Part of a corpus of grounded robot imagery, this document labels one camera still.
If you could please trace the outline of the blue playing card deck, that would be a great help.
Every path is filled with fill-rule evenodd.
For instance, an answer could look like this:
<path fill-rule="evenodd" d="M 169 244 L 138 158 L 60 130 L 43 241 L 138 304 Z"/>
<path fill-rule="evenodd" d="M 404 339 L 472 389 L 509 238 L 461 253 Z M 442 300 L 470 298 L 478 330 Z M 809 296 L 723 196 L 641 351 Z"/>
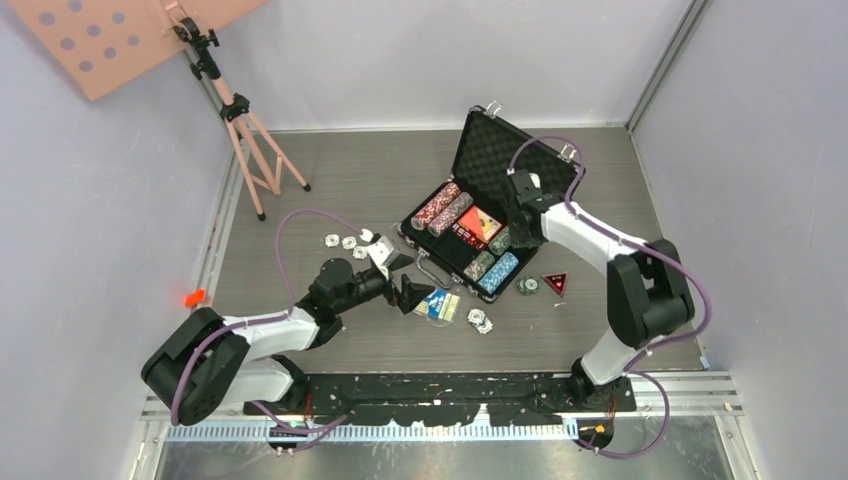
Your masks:
<path fill-rule="evenodd" d="M 436 289 L 421 301 L 413 312 L 426 318 L 431 325 L 444 327 L 453 323 L 461 298 L 448 291 Z"/>

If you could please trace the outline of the black poker chip case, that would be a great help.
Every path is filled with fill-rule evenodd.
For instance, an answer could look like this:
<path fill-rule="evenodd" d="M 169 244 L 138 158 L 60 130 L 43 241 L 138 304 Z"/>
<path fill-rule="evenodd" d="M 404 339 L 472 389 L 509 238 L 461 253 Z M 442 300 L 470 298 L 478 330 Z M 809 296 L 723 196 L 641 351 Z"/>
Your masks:
<path fill-rule="evenodd" d="M 544 193 L 564 194 L 577 175 L 572 155 L 559 153 L 541 141 L 532 141 L 529 133 L 498 117 L 490 109 L 472 107 L 466 116 L 448 178 L 408 214 L 398 228 L 399 235 L 409 246 L 449 274 L 453 283 L 467 287 L 486 303 L 498 299 L 537 250 L 510 245 L 506 252 L 513 253 L 519 259 L 519 265 L 494 294 L 488 294 L 482 290 L 479 281 L 472 282 L 463 275 L 465 267 L 481 252 L 475 248 L 478 239 L 472 234 L 467 231 L 473 242 L 466 242 L 453 231 L 453 225 L 459 225 L 459 218 L 467 210 L 439 237 L 431 235 L 427 227 L 422 231 L 415 230 L 410 220 L 447 183 L 453 182 L 460 187 L 461 193 L 467 192 L 473 197 L 472 206 L 480 207 L 508 227 L 502 184 L 509 167 L 524 168 L 539 175 L 540 189 Z"/>

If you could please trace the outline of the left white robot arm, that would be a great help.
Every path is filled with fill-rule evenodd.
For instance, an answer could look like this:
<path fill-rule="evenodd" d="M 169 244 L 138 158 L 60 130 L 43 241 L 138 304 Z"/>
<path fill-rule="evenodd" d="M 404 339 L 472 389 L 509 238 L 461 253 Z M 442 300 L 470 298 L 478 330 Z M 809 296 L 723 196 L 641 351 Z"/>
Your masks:
<path fill-rule="evenodd" d="M 342 330 L 342 313 L 383 298 L 407 314 L 435 290 L 393 272 L 413 263 L 399 253 L 354 271 L 342 258 L 325 261 L 291 310 L 222 316 L 210 307 L 192 312 L 143 365 L 140 377 L 169 409 L 175 425 L 191 426 L 222 405 L 270 402 L 298 412 L 307 398 L 305 376 L 287 358 L 328 343 Z"/>

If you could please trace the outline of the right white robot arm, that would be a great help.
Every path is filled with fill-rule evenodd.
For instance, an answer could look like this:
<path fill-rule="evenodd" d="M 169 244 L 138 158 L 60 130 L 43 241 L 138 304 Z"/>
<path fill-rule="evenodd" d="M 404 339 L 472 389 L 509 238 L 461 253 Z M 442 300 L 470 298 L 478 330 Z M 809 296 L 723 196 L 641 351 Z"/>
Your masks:
<path fill-rule="evenodd" d="M 574 362 L 566 396 L 596 410 L 646 348 L 695 314 L 689 282 L 673 243 L 648 242 L 597 219 L 567 194 L 545 193 L 534 174 L 510 169 L 503 183 L 512 246 L 558 244 L 593 266 L 606 280 L 608 328 Z"/>

